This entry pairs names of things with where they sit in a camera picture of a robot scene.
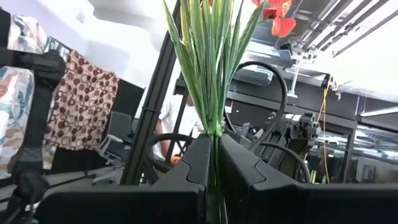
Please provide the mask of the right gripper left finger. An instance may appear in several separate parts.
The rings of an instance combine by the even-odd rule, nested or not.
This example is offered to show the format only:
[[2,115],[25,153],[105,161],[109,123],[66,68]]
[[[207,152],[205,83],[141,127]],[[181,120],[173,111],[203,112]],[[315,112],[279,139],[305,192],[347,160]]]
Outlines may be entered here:
[[60,190],[44,198],[35,218],[40,224],[205,224],[210,151],[202,134],[154,185]]

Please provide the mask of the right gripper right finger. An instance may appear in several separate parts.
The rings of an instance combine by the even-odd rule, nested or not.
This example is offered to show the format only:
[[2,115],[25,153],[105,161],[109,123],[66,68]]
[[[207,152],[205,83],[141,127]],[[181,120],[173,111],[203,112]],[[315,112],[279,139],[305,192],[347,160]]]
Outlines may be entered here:
[[220,173],[229,223],[397,224],[396,184],[304,184],[228,135]]

